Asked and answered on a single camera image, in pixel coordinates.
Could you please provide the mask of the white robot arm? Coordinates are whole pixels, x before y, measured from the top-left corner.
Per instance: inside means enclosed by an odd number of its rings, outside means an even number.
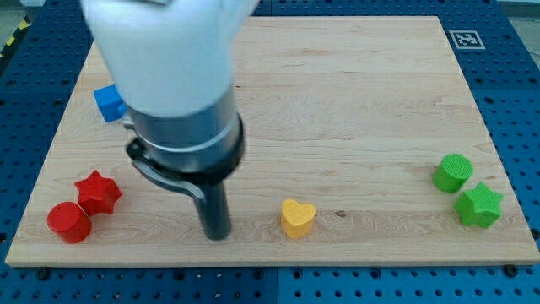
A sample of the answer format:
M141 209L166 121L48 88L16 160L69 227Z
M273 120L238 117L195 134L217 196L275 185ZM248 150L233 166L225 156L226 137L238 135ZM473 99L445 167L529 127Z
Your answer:
M206 237L225 239L224 180L245 148L231 48L256 3L92 0L81 8L127 108L132 165L192 197Z

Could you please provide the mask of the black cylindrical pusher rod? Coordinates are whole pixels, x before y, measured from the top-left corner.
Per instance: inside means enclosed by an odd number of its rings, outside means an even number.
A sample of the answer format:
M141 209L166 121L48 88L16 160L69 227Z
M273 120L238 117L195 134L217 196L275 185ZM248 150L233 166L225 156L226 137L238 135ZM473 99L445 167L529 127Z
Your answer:
M196 207L205 236L213 241L225 239L231 232L231 219L224 184L196 187Z

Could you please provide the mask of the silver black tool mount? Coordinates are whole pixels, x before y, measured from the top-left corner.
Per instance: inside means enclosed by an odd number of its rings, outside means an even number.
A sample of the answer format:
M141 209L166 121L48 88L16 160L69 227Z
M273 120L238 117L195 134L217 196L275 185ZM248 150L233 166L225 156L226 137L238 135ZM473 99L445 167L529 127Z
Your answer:
M235 86L209 101L178 100L165 107L127 103L125 127L136 137L126 147L136 170L153 184L194 199L220 184L243 155L243 125Z

